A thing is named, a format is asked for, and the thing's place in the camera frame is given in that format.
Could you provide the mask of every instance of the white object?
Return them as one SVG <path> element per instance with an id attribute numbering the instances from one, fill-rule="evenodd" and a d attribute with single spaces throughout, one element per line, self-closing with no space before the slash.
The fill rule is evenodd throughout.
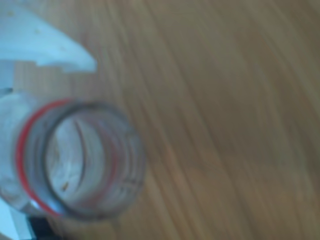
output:
<path id="1" fill-rule="evenodd" d="M 80 44 L 12 0 L 0 0 L 0 60 L 59 66 L 67 73 L 97 68 Z"/>

